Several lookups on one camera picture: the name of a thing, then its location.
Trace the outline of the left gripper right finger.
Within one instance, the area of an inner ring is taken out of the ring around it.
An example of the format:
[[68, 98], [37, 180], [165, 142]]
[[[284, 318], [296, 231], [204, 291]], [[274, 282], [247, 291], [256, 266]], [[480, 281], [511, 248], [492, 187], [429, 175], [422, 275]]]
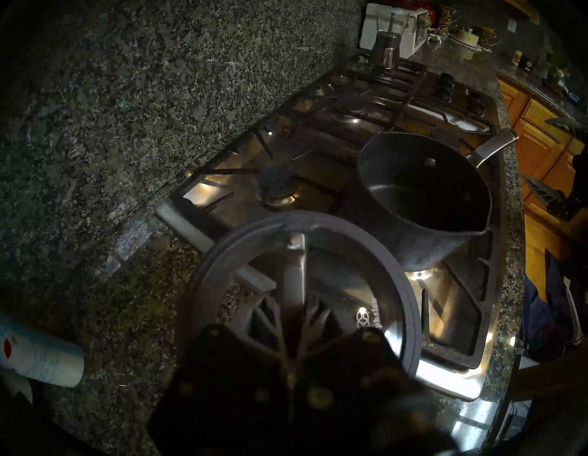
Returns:
[[296, 360], [303, 361], [319, 353], [326, 345], [324, 332], [331, 309], [321, 302], [316, 294], [311, 294], [304, 312]]

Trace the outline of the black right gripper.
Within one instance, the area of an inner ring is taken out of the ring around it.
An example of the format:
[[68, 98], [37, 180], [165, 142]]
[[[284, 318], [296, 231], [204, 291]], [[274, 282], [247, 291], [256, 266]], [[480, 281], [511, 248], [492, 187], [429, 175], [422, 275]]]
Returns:
[[[587, 138], [587, 126], [570, 118], [551, 118], [545, 121], [547, 125], [571, 135], [574, 138]], [[554, 217], [566, 217], [570, 221], [581, 209], [587, 208], [587, 147], [572, 159], [574, 180], [570, 195], [566, 198], [560, 190], [555, 190], [527, 175], [523, 178], [531, 188], [532, 193], [545, 206], [546, 212]]]

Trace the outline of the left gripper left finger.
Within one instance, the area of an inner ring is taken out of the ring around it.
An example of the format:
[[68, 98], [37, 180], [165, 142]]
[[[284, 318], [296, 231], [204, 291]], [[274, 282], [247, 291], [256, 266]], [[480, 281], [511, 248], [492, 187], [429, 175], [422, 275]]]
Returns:
[[288, 364], [288, 354], [280, 320], [280, 308], [273, 296], [262, 295], [251, 310], [251, 344], [264, 356]]

